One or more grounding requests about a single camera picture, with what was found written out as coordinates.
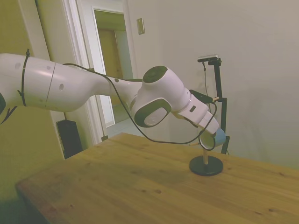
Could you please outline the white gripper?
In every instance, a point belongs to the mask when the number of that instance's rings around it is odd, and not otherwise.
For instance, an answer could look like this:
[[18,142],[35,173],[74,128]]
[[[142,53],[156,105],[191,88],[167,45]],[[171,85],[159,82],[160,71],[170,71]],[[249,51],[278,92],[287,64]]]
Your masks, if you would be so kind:
[[217,120],[208,111],[208,106],[194,96],[190,96],[187,104],[181,110],[173,111],[172,114],[178,119],[185,119],[197,127],[205,128],[211,135],[220,128]]

